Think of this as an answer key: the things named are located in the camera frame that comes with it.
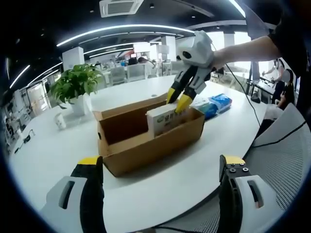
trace round table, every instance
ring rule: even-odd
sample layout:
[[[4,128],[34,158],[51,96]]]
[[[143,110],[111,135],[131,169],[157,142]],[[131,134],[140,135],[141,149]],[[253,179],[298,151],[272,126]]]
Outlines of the round table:
[[[97,95],[91,94],[93,109],[103,111],[161,95],[173,80],[174,76],[166,76],[102,89]],[[243,93],[216,83],[208,82],[200,96],[220,93],[232,98],[231,109],[208,120],[200,140],[178,155],[121,178],[115,178],[104,167],[103,215],[107,232],[133,232],[184,213],[219,186],[221,154],[245,155],[259,129],[254,111]],[[266,105],[252,104],[261,122]],[[71,122],[62,131],[53,122],[58,112]],[[78,161],[98,155],[93,115],[72,118],[70,114],[70,109],[55,107],[34,118],[25,132],[33,129],[35,136],[10,156],[9,166],[17,184],[36,210],[44,206],[48,191],[62,177],[69,176]]]

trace column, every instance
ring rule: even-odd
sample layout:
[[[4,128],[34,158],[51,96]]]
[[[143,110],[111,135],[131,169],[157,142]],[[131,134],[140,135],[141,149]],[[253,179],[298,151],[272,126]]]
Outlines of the column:
[[[224,32],[224,46],[233,46],[235,45],[234,42],[234,32]],[[234,62],[228,63],[228,66],[234,67]]]
[[[176,39],[175,36],[164,36],[161,38],[162,45],[167,45],[169,47],[169,53],[167,54],[167,59],[171,61],[176,61]]]
[[[64,71],[72,69],[74,65],[84,64],[84,51],[81,47],[75,47],[63,53]]]

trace black shirt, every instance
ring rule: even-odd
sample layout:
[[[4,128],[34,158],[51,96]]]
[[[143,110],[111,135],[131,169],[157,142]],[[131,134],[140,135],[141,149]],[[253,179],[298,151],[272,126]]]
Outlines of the black shirt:
[[[311,106],[311,73],[309,72],[308,52],[298,24],[292,17],[283,16],[281,22],[269,34],[269,37],[296,77],[300,77],[300,89],[296,107],[305,117],[307,110]]]

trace ceiling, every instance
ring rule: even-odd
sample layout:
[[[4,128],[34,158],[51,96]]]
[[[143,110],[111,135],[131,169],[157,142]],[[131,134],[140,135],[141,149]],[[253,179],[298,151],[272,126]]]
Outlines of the ceiling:
[[[264,22],[278,23],[281,11],[277,0],[244,2]],[[186,28],[205,22],[244,19],[229,0],[144,0],[134,15],[106,18],[101,18],[99,0],[29,0],[7,1],[5,4],[4,9],[10,11],[5,17],[1,16],[2,22],[6,22],[2,27],[2,31],[6,32],[2,38],[2,54],[9,58],[10,80],[7,77],[5,60],[2,59],[1,85],[8,88],[13,79],[27,65],[31,65],[13,89],[26,86],[43,71],[58,64],[64,51],[76,46],[90,51],[115,44],[150,41],[160,36],[154,32],[191,35],[163,28],[126,28],[89,34],[62,46],[56,46],[68,38],[94,29],[125,24],[157,24]]]

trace green leaves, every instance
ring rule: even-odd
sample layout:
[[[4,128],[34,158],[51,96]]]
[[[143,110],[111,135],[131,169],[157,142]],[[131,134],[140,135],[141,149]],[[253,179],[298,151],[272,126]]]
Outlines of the green leaves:
[[[96,92],[97,84],[102,78],[102,73],[94,66],[75,65],[73,69],[62,73],[61,78],[51,86],[51,93],[56,101],[72,104],[70,99],[77,98],[84,93],[90,95],[91,92]]]

